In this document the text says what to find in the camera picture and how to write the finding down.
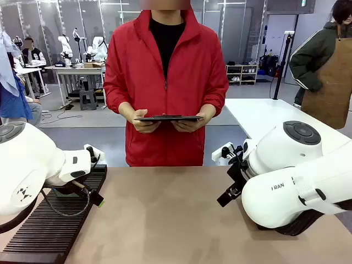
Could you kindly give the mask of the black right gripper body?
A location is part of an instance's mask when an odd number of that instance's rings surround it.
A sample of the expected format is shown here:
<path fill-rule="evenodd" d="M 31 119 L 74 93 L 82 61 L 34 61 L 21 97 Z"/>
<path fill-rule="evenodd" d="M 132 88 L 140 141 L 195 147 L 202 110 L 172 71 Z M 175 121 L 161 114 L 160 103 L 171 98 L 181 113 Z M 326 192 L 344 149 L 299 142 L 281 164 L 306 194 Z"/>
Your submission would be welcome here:
<path fill-rule="evenodd" d="M 246 173 L 249 167 L 247 161 L 243 161 L 240 157 L 233 157 L 229 161 L 229 165 L 231 165 L 231 167 L 228 169 L 227 174 L 234 183 L 242 184 L 244 187 L 249 179 Z"/>

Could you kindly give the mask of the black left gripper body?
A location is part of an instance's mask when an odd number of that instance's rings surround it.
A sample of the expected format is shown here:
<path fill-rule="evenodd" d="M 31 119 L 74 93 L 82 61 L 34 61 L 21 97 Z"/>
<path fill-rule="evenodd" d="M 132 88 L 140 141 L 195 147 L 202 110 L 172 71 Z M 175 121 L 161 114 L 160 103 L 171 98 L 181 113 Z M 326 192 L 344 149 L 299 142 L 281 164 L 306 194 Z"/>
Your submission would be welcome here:
<path fill-rule="evenodd" d="M 45 187 L 53 189 L 55 194 L 59 197 L 80 197 L 82 199 L 87 198 L 87 193 L 84 191 L 84 189 L 86 188 L 88 190 L 90 198 L 95 199 L 96 191 L 85 184 L 86 179 L 87 177 L 76 178 L 75 181 L 78 183 L 78 185 L 74 184 L 73 181 L 70 181 L 62 186 L 59 186 L 57 184 L 55 185 L 49 180 L 46 180 Z"/>

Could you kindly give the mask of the person's left hand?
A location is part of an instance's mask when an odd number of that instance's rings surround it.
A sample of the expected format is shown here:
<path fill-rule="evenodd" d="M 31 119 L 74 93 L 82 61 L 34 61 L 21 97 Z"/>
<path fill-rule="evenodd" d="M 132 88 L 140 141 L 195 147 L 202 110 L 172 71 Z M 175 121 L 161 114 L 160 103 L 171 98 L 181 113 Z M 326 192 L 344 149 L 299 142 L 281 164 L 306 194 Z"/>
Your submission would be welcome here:
<path fill-rule="evenodd" d="M 197 120 L 171 121 L 171 123 L 179 132 L 192 133 L 204 127 L 212 118 L 206 112 L 200 112 L 196 116 L 200 118 Z"/>

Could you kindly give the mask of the person's right hand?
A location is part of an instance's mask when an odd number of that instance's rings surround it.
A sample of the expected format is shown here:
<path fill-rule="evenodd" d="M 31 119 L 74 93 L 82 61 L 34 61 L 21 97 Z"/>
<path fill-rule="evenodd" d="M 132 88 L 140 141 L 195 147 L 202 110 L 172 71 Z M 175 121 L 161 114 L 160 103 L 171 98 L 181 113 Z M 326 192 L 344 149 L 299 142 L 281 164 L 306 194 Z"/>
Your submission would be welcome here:
<path fill-rule="evenodd" d="M 131 116 L 132 125 L 134 126 L 137 132 L 142 134 L 150 134 L 154 132 L 161 124 L 161 122 L 140 120 L 140 118 L 144 118 L 146 114 L 146 109 L 138 109 L 135 110 Z"/>

